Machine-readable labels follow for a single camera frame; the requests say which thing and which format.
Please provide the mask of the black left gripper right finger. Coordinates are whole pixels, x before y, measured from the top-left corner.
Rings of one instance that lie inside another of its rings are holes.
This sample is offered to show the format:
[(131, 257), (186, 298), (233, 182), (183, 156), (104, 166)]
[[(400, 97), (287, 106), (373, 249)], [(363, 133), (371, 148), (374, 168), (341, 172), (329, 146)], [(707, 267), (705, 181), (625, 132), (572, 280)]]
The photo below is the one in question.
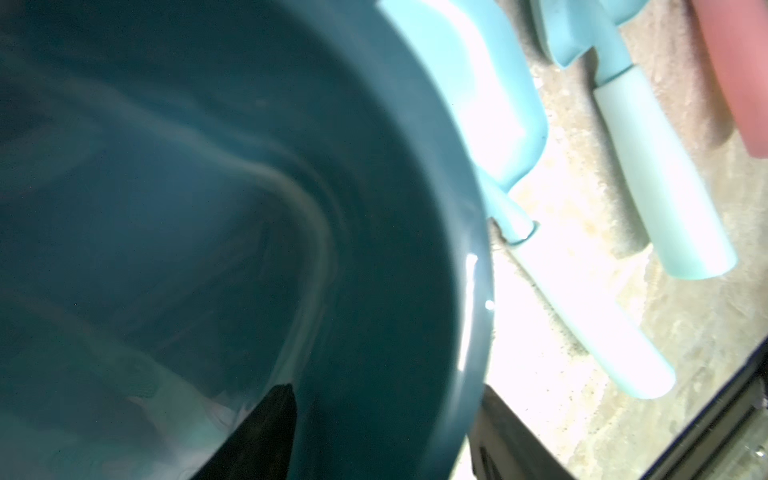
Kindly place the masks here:
[(574, 480), (490, 385), (484, 386), (468, 443), (476, 479)]

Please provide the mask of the teal plastic storage box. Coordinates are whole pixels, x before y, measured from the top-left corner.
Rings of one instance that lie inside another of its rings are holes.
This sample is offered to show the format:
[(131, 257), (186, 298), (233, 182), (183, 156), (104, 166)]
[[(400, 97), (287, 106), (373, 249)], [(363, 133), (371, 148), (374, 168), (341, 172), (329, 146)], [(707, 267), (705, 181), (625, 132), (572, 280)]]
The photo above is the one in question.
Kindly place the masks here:
[(446, 479), (492, 265), (378, 1), (1, 5), (1, 475), (193, 479), (271, 388), (285, 479)]

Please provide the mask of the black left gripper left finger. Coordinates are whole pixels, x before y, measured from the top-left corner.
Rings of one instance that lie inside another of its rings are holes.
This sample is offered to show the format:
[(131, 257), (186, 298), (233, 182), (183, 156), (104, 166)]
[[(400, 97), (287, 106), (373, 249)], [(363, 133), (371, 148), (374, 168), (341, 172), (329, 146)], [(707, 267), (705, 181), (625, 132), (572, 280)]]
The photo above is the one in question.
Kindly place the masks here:
[(193, 479), (287, 478), (297, 418), (293, 387), (274, 386)]

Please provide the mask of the purple shovel pink handle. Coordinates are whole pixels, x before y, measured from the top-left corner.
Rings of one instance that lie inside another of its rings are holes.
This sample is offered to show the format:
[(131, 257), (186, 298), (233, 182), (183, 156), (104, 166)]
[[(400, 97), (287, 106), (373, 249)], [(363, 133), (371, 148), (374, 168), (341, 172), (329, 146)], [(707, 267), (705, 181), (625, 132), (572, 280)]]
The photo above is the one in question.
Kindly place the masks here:
[(692, 3), (716, 79), (750, 156), (767, 157), (767, 3)]

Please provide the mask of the light blue shovel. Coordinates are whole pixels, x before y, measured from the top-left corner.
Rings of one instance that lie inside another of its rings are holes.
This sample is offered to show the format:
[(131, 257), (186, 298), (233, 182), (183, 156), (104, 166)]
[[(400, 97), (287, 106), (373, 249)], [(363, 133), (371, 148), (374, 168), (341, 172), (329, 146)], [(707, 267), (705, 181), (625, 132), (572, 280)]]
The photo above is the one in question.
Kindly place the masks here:
[(676, 373), (614, 297), (592, 285), (551, 228), (509, 195), (538, 163), (549, 123), (515, 30), (494, 1), (379, 1), (446, 104), (487, 217), (561, 322), (611, 380), (656, 399)]
[(532, 2), (531, 10), (540, 47), (559, 68), (595, 54), (593, 96), (663, 268), (679, 279), (710, 279), (731, 271), (738, 256), (694, 162), (620, 33), (645, 5), (544, 0)]

